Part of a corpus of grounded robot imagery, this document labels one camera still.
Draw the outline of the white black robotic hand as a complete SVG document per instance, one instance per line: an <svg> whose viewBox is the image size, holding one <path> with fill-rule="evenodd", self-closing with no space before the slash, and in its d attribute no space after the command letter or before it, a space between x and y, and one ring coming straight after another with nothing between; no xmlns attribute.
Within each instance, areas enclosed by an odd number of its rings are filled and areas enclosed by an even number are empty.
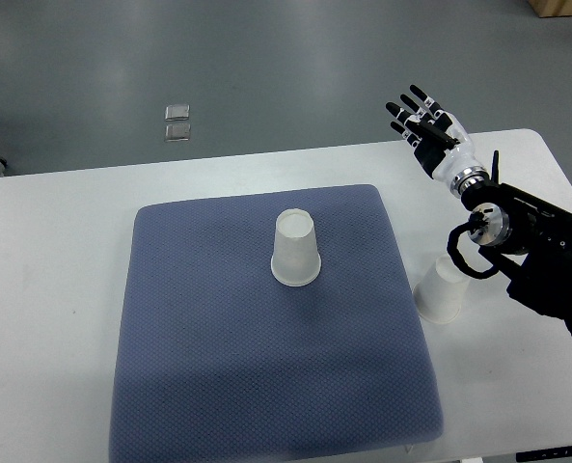
<svg viewBox="0 0 572 463"><path fill-rule="evenodd" d="M423 171L457 198L469 186L488 180L474 142L453 113L419 87L412 85L409 91L386 109L394 118L391 128L410 145Z"/></svg>

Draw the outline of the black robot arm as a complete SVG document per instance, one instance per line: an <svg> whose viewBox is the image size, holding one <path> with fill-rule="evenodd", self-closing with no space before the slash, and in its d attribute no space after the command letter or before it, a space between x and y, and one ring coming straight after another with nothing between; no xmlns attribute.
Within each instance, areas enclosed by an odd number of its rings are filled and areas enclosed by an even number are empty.
<svg viewBox="0 0 572 463"><path fill-rule="evenodd" d="M450 232L449 256L478 280L503 273L511 299L562 320L572 337L572 213L500 183L499 158L463 188L470 217Z"/></svg>

